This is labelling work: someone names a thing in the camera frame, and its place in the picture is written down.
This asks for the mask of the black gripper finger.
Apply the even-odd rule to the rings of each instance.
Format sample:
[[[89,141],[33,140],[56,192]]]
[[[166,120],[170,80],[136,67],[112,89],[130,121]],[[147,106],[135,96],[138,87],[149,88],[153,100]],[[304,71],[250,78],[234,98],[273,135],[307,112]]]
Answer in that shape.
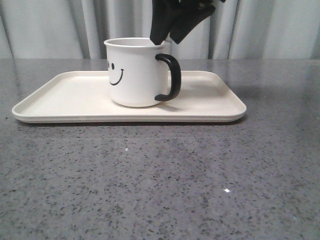
[[[152,0],[152,21],[149,39],[160,45],[167,38],[183,9],[179,0]]]
[[[181,12],[169,32],[169,37],[176,44],[180,44],[199,23],[216,10],[212,3],[180,3],[179,7]]]

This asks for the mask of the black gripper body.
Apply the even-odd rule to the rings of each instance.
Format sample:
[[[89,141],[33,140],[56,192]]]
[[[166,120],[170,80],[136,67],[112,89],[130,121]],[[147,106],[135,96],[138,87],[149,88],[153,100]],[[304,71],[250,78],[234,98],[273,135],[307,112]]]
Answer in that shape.
[[[175,5],[175,8],[179,10],[216,9],[213,0],[178,0]]]

